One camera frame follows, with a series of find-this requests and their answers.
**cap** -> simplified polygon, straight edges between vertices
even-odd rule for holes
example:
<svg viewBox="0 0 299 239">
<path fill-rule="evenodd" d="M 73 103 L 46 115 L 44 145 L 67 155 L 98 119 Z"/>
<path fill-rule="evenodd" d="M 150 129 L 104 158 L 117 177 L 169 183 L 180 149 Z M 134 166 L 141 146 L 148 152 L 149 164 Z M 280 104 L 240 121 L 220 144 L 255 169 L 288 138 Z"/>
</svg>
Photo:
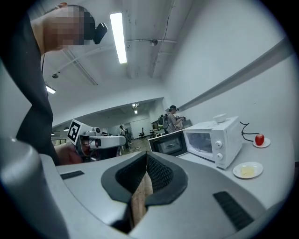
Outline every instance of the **cap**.
<svg viewBox="0 0 299 239">
<path fill-rule="evenodd" d="M 179 110 L 175 105 L 170 106 L 169 110 Z"/>
</svg>

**microwave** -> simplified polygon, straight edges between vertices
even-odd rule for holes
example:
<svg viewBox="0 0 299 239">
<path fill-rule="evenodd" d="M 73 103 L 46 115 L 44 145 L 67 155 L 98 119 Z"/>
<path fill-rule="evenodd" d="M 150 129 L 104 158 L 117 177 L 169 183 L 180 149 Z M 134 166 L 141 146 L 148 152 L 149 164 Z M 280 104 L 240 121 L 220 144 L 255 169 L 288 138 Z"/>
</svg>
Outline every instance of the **microwave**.
<svg viewBox="0 0 299 239">
<path fill-rule="evenodd" d="M 152 152 L 175 157 L 188 152 L 183 130 L 149 139 L 149 146 Z"/>
<path fill-rule="evenodd" d="M 207 121 L 186 129 L 149 139 L 150 148 L 172 156 L 192 153 L 213 161 L 226 169 L 242 147 L 242 126 L 239 117 L 227 118 L 222 123 Z"/>
</svg>

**red apple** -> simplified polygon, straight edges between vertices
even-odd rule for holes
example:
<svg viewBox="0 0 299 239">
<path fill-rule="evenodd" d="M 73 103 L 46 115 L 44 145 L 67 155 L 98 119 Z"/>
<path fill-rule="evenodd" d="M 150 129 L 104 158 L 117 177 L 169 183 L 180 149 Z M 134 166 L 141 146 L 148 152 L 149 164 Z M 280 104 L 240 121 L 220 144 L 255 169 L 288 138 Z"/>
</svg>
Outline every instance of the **red apple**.
<svg viewBox="0 0 299 239">
<path fill-rule="evenodd" d="M 264 135 L 263 134 L 258 134 L 256 136 L 256 145 L 261 146 L 263 144 L 264 140 L 265 140 Z"/>
</svg>

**counter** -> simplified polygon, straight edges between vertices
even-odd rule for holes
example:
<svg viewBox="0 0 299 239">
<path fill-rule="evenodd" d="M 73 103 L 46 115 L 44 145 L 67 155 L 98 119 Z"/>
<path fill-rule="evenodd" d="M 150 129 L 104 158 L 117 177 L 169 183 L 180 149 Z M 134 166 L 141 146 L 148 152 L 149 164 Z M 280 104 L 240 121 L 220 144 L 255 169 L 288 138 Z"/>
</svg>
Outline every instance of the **counter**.
<svg viewBox="0 0 299 239">
<path fill-rule="evenodd" d="M 268 130 L 263 134 L 271 140 L 268 147 L 256 148 L 252 142 L 243 140 L 239 154 L 226 169 L 217 168 L 213 162 L 190 153 L 179 158 L 207 165 L 221 172 L 254 195 L 268 209 L 287 197 L 294 178 L 295 160 L 292 140 L 288 133 Z M 251 140 L 254 140 L 254 137 L 255 135 L 246 136 Z M 235 177 L 233 168 L 242 162 L 259 162 L 263 166 L 262 174 L 251 179 Z"/>
</svg>

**white plate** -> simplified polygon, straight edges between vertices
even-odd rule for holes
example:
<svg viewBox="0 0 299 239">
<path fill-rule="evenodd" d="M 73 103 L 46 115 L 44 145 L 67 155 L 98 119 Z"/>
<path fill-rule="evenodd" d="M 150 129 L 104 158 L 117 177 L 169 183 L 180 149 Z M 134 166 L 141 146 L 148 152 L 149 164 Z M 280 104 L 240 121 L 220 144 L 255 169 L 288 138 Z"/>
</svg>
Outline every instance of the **white plate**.
<svg viewBox="0 0 299 239">
<path fill-rule="evenodd" d="M 268 147 L 268 146 L 270 145 L 270 143 L 271 143 L 270 139 L 268 139 L 268 138 L 266 138 L 266 137 L 265 137 L 265 139 L 264 139 L 264 141 L 263 141 L 263 144 L 260 145 L 260 146 L 258 146 L 258 145 L 256 144 L 256 142 L 253 141 L 253 145 L 254 145 L 255 147 L 257 147 L 257 148 L 265 148 L 265 147 Z"/>
<path fill-rule="evenodd" d="M 253 167 L 254 174 L 251 176 L 243 176 L 241 174 L 241 168 L 243 168 L 243 167 Z M 253 177 L 259 176 L 262 173 L 262 171 L 263 171 L 263 166 L 258 162 L 240 163 L 239 165 L 235 166 L 233 169 L 234 175 L 239 178 L 253 178 Z"/>
</svg>

